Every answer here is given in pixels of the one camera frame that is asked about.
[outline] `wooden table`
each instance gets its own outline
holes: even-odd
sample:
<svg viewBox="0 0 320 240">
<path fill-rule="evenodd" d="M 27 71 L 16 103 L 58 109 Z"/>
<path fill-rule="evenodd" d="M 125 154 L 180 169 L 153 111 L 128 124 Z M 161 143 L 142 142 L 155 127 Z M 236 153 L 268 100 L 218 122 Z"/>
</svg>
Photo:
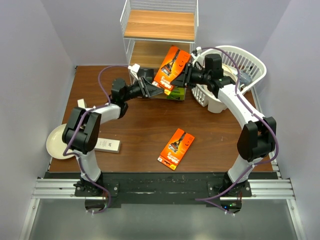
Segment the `wooden table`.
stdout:
<svg viewBox="0 0 320 240">
<path fill-rule="evenodd" d="M 88 107 L 102 105 L 107 99 L 98 84 L 98 74 L 104 66 L 79 66 L 76 71 L 62 123 L 66 123 L 78 99 Z M 112 81 L 123 78 L 130 83 L 128 70 L 117 67 L 102 74 L 108 93 Z M 254 104 L 251 92 L 246 98 Z M 100 127 L 99 137 L 121 141 L 120 153 L 96 152 L 103 172 L 171 172 L 157 158 L 171 136 L 181 128 L 195 140 L 176 168 L 176 172 L 226 172 L 235 162 L 241 128 L 227 109 L 211 113 L 194 99 L 190 90 L 185 101 L 162 99 L 132 99 L 126 115 Z M 50 172 L 79 172 L 74 157 L 52 159 Z M 272 171 L 263 164 L 254 171 Z"/>
</svg>

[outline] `white plastic basket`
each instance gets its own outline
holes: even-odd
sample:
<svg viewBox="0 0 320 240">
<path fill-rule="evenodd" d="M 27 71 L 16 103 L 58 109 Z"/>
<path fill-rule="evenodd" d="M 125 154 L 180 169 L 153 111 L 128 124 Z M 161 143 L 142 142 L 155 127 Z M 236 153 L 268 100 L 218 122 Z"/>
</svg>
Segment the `white plastic basket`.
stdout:
<svg viewBox="0 0 320 240">
<path fill-rule="evenodd" d="M 261 81 L 265 77 L 267 73 L 266 66 L 262 61 L 260 61 L 256 56 L 254 56 L 250 52 L 243 50 L 240 47 L 229 45 L 217 46 L 217 48 L 227 52 L 238 65 L 239 69 L 245 70 L 245 72 L 249 74 L 252 78 L 252 83 L 242 89 L 242 94 L 245 94 L 257 82 Z M 222 63 L 231 67 L 232 71 L 234 71 L 234 74 L 236 74 L 237 71 L 235 71 L 233 63 L 221 51 L 215 49 L 208 49 L 205 50 L 202 53 L 202 55 L 206 53 L 220 54 L 222 57 Z M 198 61 L 200 64 L 203 64 L 204 58 L 196 58 L 193 61 L 193 64 L 196 61 Z M 222 103 L 211 92 L 208 91 L 207 86 L 197 84 L 196 87 L 192 89 L 192 94 L 201 106 L 208 106 L 208 111 L 211 113 L 218 114 L 221 113 L 223 110 L 227 109 L 227 106 L 224 103 Z"/>
</svg>

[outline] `shelf board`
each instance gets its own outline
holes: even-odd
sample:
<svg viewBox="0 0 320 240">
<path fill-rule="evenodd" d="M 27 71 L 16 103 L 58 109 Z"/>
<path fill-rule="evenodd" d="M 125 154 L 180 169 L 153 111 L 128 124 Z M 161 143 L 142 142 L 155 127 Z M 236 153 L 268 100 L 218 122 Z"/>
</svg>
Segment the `shelf board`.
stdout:
<svg viewBox="0 0 320 240">
<path fill-rule="evenodd" d="M 144 68 L 158 69 L 172 45 L 189 53 L 189 43 L 137 40 L 134 44 L 130 65 L 139 64 Z"/>
<path fill-rule="evenodd" d="M 189 12 L 131 10 L 125 38 L 195 41 L 195 15 Z"/>
</svg>

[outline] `white wire rack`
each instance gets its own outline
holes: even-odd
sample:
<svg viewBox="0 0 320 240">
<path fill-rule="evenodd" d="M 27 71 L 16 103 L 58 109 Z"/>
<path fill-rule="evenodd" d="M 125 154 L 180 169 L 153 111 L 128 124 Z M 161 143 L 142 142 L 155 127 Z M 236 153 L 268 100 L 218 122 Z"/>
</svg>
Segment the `white wire rack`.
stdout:
<svg viewBox="0 0 320 240">
<path fill-rule="evenodd" d="M 126 60 L 127 60 L 128 63 L 130 63 L 130 61 L 131 61 L 132 53 L 133 53 L 134 48 L 135 48 L 135 43 L 136 43 L 136 41 L 134 39 L 130 39 L 128 41 L 128 47 L 127 47 L 126 52 L 125 52 Z"/>
<path fill-rule="evenodd" d="M 194 40 L 196 40 L 197 30 L 199 27 L 199 7 L 198 6 L 199 6 L 198 0 L 196 0 L 195 10 L 194 10 Z"/>
<path fill-rule="evenodd" d="M 122 14 L 120 17 L 120 25 L 121 25 L 121 31 L 122 31 L 122 36 L 125 34 L 126 27 L 128 24 L 129 16 L 131 12 L 131 4 L 129 0 L 125 0 L 125 4 L 122 10 Z"/>
<path fill-rule="evenodd" d="M 132 9 L 194 13 L 196 0 L 130 0 Z"/>
<path fill-rule="evenodd" d="M 234 59 L 239 68 L 244 70 L 251 77 L 252 83 L 248 86 L 245 86 L 241 90 L 243 95 L 265 77 L 267 73 L 265 64 L 250 52 L 240 47 L 230 45 L 217 46 L 217 48 L 226 51 L 232 57 L 232 59 Z M 203 52 L 203 55 L 208 53 L 221 55 L 222 63 L 233 69 L 233 74 L 237 73 L 235 66 L 225 54 L 222 54 L 218 50 L 208 49 Z M 203 64 L 204 57 L 197 57 L 193 63 L 196 61 L 200 62 L 200 64 Z M 207 87 L 204 85 L 197 84 L 196 87 L 192 89 L 192 94 L 201 106 L 208 106 L 208 111 L 211 113 L 218 114 L 227 109 L 227 106 L 217 99 L 210 91 L 208 91 Z"/>
</svg>

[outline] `purple cable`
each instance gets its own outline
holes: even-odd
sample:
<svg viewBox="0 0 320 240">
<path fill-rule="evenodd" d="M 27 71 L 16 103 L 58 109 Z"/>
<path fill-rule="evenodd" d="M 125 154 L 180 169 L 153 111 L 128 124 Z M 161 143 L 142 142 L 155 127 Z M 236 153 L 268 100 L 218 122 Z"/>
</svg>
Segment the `purple cable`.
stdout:
<svg viewBox="0 0 320 240">
<path fill-rule="evenodd" d="M 229 192 L 229 191 L 240 181 L 240 179 L 241 179 L 244 175 L 246 175 L 246 173 L 247 173 L 248 171 L 250 171 L 252 168 L 254 168 L 254 166 L 256 166 L 256 165 L 261 165 L 261 164 L 267 164 L 267 163 L 270 163 L 270 162 L 272 162 L 273 160 L 275 160 L 276 157 L 277 157 L 278 154 L 279 154 L 279 142 L 278 142 L 278 139 L 277 139 L 277 137 L 276 137 L 276 134 L 275 134 L 274 131 L 271 129 L 271 127 L 266 123 L 266 121 L 263 120 L 263 119 L 262 119 L 261 117 L 259 117 L 258 115 L 256 115 L 255 113 L 253 113 L 253 110 L 252 110 L 252 109 L 246 104 L 246 102 L 242 99 L 243 96 L 242 96 L 242 95 L 239 95 L 239 94 L 237 93 L 237 92 L 238 92 L 238 85 L 239 85 L 239 82 L 240 82 L 239 79 L 240 79 L 241 73 L 240 73 L 240 70 L 239 70 L 238 65 L 237 65 L 236 62 L 232 59 L 232 57 L 231 57 L 227 52 L 225 52 L 224 50 L 222 50 L 222 49 L 220 49 L 220 48 L 217 48 L 217 47 L 205 47 L 205 48 L 202 48 L 202 49 L 203 49 L 203 50 L 205 50 L 205 49 L 215 49 L 215 50 L 218 50 L 218 51 L 224 53 L 224 54 L 231 60 L 231 62 L 234 64 L 234 67 L 236 68 L 236 71 L 237 71 L 237 73 L 238 73 L 238 78 L 237 78 L 237 81 L 236 81 L 236 83 L 235 83 L 235 89 L 234 89 L 236 96 L 238 97 L 238 99 L 240 100 L 240 102 L 245 106 L 245 108 L 248 109 L 248 111 L 249 111 L 255 118 L 257 118 L 260 122 L 262 122 L 262 124 L 268 129 L 268 131 L 271 133 L 271 135 L 272 135 L 272 137 L 273 137 L 273 139 L 274 139 L 274 142 L 275 142 L 275 154 L 274 154 L 274 156 L 273 156 L 270 160 L 260 161 L 260 162 L 257 162 L 257 163 L 254 163 L 254 164 L 248 166 L 248 167 L 244 170 L 244 172 L 235 180 L 235 182 L 234 182 L 230 187 L 228 187 L 226 190 L 224 190 L 223 192 L 221 192 L 221 193 L 219 193 L 219 194 L 217 194 L 217 195 L 215 195 L 215 196 L 212 196 L 212 197 L 196 198 L 196 199 L 195 199 L 196 201 L 204 201 L 204 202 L 209 203 L 209 204 L 212 204 L 212 205 L 214 205 L 214 206 L 216 206 L 216 207 L 220 207 L 220 206 L 218 206 L 217 204 L 215 204 L 215 203 L 213 203 L 213 202 L 211 202 L 211 201 L 209 201 L 209 200 L 219 198 L 219 197 L 225 195 L 227 192 Z"/>
<path fill-rule="evenodd" d="M 105 70 L 111 69 L 111 68 L 115 68 L 115 67 L 126 67 L 126 68 L 127 68 L 128 66 L 126 66 L 126 65 L 107 66 L 107 67 L 105 67 L 104 69 L 102 69 L 102 70 L 99 72 L 99 75 L 98 75 L 98 83 L 99 83 L 99 85 L 100 85 L 100 88 L 102 89 L 102 91 L 103 91 L 104 94 L 106 95 L 106 98 L 108 99 L 108 103 L 110 103 L 111 100 L 110 100 L 110 97 L 109 97 L 107 91 L 106 91 L 105 88 L 102 86 L 102 83 L 101 83 L 101 75 L 102 75 L 102 73 L 103 73 Z"/>
<path fill-rule="evenodd" d="M 91 108 L 91 109 L 89 109 L 89 110 L 87 110 L 87 111 L 85 111 L 85 112 L 83 113 L 83 115 L 81 116 L 80 121 L 79 121 L 79 123 L 78 123 L 78 125 L 77 125 L 77 127 L 76 127 L 76 129 L 75 129 L 75 131 L 74 131 L 74 134 L 72 135 L 72 137 L 71 137 L 68 145 L 66 146 L 66 148 L 65 148 L 65 150 L 64 150 L 64 152 L 63 152 L 63 155 L 64 155 L 64 156 L 70 156 L 70 155 L 77 156 L 77 157 L 78 157 L 78 163 L 79 163 L 80 170 L 81 170 L 81 172 L 83 172 L 84 176 L 85 176 L 93 185 L 95 185 L 97 188 L 100 188 L 101 190 L 103 190 L 104 192 L 107 193 L 107 196 L 108 196 L 108 203 L 107 203 L 107 205 L 105 206 L 105 208 L 103 208 L 103 209 L 101 209 L 101 210 L 99 210 L 99 211 L 97 211 L 97 212 L 92 211 L 93 214 L 102 213 L 102 212 L 104 212 L 107 208 L 109 208 L 109 206 L 110 206 L 110 204 L 111 204 L 111 194 L 110 194 L 110 192 L 109 192 L 106 188 L 104 188 L 103 186 L 100 186 L 99 184 L 95 183 L 95 182 L 88 176 L 88 174 L 85 172 L 84 167 L 83 167 L 83 165 L 82 165 L 81 156 L 80 156 L 78 153 L 76 153 L 76 152 L 69 152 L 69 153 L 67 153 L 67 152 L 68 152 L 68 150 L 70 149 L 72 143 L 74 142 L 74 140 L 75 140 L 75 138 L 76 138 L 76 135 L 77 135 L 77 133 L 79 132 L 80 127 L 82 126 L 82 123 L 83 123 L 84 120 L 85 120 L 86 115 L 87 115 L 88 113 L 92 112 L 93 110 L 102 109 L 102 108 L 108 107 L 108 106 L 110 105 L 111 99 L 110 99 L 108 93 L 106 92 L 106 90 L 104 89 L 104 87 L 103 87 L 103 85 L 102 85 L 102 83 L 101 83 L 101 74 L 102 74 L 105 70 L 110 69 L 110 68 L 113 68 L 113 67 L 126 67 L 126 66 L 125 66 L 125 65 L 120 65 L 120 66 L 107 66 L 107 67 L 105 67 L 104 69 L 102 69 L 102 70 L 100 71 L 99 75 L 98 75 L 98 82 L 99 82 L 100 88 L 102 89 L 102 91 L 104 92 L 104 94 L 106 95 L 106 97 L 107 97 L 107 99 L 108 99 L 107 104 L 101 105 L 101 106 L 97 106 L 97 107 L 94 107 L 94 108 Z"/>
</svg>

